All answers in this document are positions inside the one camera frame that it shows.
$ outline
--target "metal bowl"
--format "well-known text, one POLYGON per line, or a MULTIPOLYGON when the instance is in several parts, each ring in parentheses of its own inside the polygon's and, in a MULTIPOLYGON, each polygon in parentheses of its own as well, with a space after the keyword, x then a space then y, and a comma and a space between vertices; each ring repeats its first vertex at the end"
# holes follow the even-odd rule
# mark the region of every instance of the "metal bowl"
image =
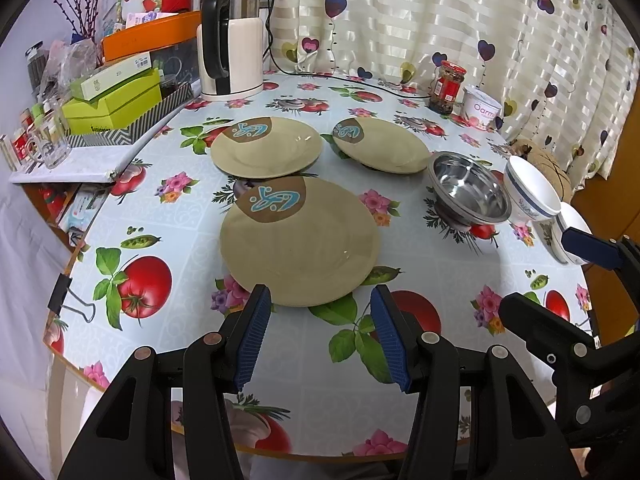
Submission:
POLYGON ((467 156, 434 153, 427 169, 438 202, 454 227, 499 224, 511 215, 511 200, 498 179, 467 156))

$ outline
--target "striped curtain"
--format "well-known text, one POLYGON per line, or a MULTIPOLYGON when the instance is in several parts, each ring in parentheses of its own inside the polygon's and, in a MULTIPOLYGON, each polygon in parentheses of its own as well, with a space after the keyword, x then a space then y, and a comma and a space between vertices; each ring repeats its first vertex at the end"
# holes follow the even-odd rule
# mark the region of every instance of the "striped curtain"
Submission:
POLYGON ((638 81, 640 52, 607 0, 276 0, 271 29, 287 71, 428 92, 442 60, 462 65, 504 104, 501 134, 549 150, 575 189, 609 174, 638 81))

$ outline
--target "black kettle handle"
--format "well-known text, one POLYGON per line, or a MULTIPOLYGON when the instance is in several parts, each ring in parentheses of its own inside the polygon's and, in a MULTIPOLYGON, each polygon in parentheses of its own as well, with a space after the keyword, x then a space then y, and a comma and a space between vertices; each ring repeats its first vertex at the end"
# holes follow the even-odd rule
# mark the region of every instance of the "black kettle handle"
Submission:
POLYGON ((220 53, 228 44, 220 44, 220 17, 222 10, 229 7, 229 0, 204 0, 202 3, 202 56, 207 74, 212 79, 229 77, 229 71, 222 66, 220 53))

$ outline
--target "green box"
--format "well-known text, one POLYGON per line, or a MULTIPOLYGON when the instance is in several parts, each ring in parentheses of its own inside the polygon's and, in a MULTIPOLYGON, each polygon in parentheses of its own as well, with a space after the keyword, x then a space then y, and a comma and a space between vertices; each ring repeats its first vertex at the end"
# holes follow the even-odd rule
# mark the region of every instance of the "green box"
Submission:
POLYGON ((125 81, 94 101, 71 99, 62 111, 72 135, 126 128, 162 100, 158 69, 125 81))

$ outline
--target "white kettle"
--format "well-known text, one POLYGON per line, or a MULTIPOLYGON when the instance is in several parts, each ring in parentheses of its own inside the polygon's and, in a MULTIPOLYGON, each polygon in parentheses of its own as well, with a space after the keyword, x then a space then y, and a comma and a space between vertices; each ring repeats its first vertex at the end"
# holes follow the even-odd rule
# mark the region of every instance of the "white kettle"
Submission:
POLYGON ((243 99, 262 91, 260 0, 204 0, 198 26, 201 97, 243 99))

